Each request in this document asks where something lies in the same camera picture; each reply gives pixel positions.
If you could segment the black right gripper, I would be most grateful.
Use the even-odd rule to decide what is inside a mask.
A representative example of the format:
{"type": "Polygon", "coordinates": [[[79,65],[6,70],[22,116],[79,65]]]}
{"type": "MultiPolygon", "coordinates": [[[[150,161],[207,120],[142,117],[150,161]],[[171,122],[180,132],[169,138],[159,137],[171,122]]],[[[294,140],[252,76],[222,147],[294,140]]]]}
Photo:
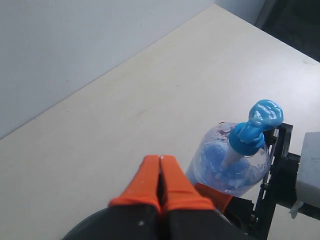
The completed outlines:
{"type": "Polygon", "coordinates": [[[276,206],[290,209],[297,200],[295,185],[300,156],[289,152],[292,131],[292,125],[283,123],[264,133],[270,147],[270,169],[262,179],[256,202],[233,197],[202,183],[194,186],[201,196],[211,200],[217,210],[225,213],[249,240],[266,240],[276,206]]]}

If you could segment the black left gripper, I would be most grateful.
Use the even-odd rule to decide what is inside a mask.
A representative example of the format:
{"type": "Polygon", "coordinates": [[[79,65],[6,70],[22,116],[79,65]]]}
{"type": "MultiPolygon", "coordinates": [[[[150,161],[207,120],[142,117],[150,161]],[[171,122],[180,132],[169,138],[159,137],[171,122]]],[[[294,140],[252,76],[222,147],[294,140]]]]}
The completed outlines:
{"type": "Polygon", "coordinates": [[[126,189],[110,207],[78,223],[65,240],[248,240],[201,196],[173,155],[147,155],[126,189]],[[161,206],[157,190],[160,167],[164,185],[161,206]]]}

